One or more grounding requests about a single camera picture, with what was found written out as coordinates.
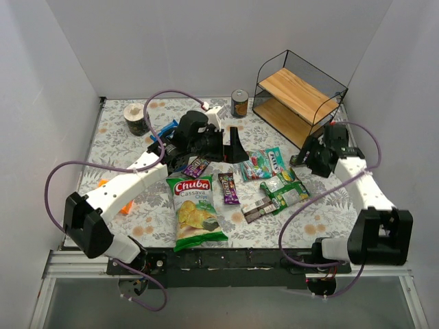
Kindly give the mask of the teal Fox's candy bag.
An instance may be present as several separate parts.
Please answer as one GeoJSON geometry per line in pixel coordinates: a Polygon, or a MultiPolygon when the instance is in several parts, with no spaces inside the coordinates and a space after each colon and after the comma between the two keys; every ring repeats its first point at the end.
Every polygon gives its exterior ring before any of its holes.
{"type": "Polygon", "coordinates": [[[239,164],[244,182],[268,179],[285,170],[279,147],[248,151],[247,154],[249,159],[239,164]]]}

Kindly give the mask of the green candy bag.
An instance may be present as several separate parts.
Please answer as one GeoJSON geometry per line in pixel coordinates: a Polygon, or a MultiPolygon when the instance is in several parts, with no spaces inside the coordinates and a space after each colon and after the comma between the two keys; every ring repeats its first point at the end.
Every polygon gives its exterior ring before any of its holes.
{"type": "Polygon", "coordinates": [[[260,188],[276,207],[276,210],[272,212],[273,215],[311,196],[292,169],[281,171],[262,181],[260,188]]]}

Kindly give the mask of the purple M&M bag front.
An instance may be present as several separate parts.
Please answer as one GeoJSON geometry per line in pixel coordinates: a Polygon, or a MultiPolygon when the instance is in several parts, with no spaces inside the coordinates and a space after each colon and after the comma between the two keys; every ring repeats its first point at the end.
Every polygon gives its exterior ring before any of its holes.
{"type": "Polygon", "coordinates": [[[264,197],[253,204],[244,206],[241,211],[247,223],[252,223],[260,217],[270,214],[277,210],[273,201],[269,197],[264,197]]]}

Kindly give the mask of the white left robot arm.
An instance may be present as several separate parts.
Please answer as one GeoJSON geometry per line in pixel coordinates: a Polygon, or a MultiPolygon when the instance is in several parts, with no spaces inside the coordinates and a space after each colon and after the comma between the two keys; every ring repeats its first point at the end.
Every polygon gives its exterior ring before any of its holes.
{"type": "Polygon", "coordinates": [[[223,143],[219,110],[216,106],[207,112],[188,111],[173,132],[159,136],[121,174],[85,195],[74,192],[67,197],[64,231],[88,258],[107,256],[125,264],[140,259],[141,245],[129,236],[113,234],[108,224],[149,186],[182,170],[190,157],[231,164],[249,159],[236,127],[229,131],[229,144],[223,143]]]}

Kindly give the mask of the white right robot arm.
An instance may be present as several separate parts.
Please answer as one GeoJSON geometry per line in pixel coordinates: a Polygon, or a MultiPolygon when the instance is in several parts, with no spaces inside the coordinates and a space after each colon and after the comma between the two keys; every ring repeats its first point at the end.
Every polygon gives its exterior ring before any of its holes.
{"type": "Polygon", "coordinates": [[[413,217],[397,208],[381,191],[360,148],[349,144],[342,123],[325,125],[322,138],[306,138],[295,165],[305,165],[323,178],[334,174],[350,195],[357,219],[346,238],[319,238],[311,248],[315,264],[335,261],[356,265],[404,265],[413,217]]]}

